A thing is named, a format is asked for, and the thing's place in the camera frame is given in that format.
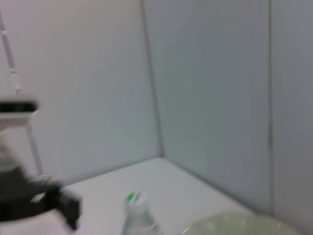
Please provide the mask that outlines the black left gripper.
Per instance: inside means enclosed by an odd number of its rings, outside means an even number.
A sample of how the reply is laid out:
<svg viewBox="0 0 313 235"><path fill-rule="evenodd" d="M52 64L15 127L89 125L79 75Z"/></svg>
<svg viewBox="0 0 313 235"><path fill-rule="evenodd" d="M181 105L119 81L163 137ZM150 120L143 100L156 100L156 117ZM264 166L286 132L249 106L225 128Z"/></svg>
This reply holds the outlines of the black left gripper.
<svg viewBox="0 0 313 235"><path fill-rule="evenodd" d="M81 198L61 184L27 178L20 167L0 169L0 221L26 219L56 210L71 231L79 228Z"/></svg>

